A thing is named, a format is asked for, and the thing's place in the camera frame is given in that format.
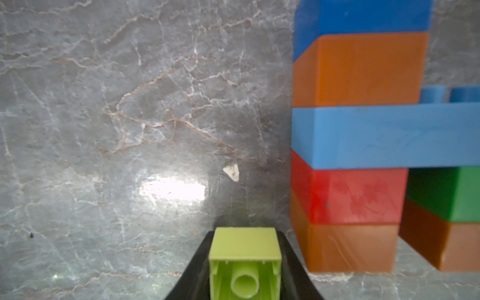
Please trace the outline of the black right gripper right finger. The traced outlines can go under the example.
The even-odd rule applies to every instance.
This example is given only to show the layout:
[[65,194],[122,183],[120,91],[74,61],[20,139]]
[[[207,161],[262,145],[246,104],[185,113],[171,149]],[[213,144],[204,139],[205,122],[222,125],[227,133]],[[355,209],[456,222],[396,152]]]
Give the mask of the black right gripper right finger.
[[324,300],[286,235],[281,231],[276,233],[282,254],[280,300]]

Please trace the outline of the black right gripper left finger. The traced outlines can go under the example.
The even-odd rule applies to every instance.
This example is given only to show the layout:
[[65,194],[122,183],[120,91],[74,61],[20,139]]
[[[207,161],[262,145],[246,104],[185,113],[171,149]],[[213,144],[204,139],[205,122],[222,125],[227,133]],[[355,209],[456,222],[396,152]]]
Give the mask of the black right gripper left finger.
[[197,248],[191,261],[165,300],[209,300],[210,267],[208,255],[214,232],[209,231]]

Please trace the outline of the lime lego brick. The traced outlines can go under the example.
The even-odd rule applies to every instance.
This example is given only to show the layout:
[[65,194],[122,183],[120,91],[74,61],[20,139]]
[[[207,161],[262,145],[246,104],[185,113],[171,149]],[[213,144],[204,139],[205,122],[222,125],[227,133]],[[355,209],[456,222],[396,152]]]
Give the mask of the lime lego brick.
[[212,300],[278,300],[282,255],[273,227],[218,227],[209,251]]

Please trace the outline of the orange lego brick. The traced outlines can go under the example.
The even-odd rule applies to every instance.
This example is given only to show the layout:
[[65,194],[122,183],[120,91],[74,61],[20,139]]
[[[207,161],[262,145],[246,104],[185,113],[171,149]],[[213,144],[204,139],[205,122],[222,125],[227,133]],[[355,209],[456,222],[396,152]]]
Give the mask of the orange lego brick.
[[312,224],[291,192],[290,220],[306,267],[313,273],[390,273],[398,224]]
[[407,199],[399,236],[437,270],[480,270],[480,224],[449,222]]
[[329,34],[294,62],[295,108],[413,105],[420,99],[429,34]]

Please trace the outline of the red lego brick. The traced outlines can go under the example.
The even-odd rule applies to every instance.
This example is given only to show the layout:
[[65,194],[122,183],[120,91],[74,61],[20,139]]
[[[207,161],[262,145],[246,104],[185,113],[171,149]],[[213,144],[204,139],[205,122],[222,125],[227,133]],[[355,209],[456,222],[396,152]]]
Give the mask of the red lego brick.
[[313,169],[291,153],[291,189],[312,224],[397,224],[408,169]]

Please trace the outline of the green lego brick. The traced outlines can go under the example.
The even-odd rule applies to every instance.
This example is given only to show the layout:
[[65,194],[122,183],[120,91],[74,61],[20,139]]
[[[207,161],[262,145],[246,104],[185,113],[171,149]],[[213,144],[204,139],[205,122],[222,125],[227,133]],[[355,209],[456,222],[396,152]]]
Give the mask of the green lego brick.
[[410,169],[406,198],[452,223],[480,221],[480,168]]

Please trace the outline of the light blue long lego brick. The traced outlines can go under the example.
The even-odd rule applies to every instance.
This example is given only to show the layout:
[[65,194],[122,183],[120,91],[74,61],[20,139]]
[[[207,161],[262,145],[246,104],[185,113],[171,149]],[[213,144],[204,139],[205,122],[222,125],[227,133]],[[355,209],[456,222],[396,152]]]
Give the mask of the light blue long lego brick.
[[435,168],[480,163],[480,88],[425,87],[398,106],[299,107],[292,150],[315,170]]

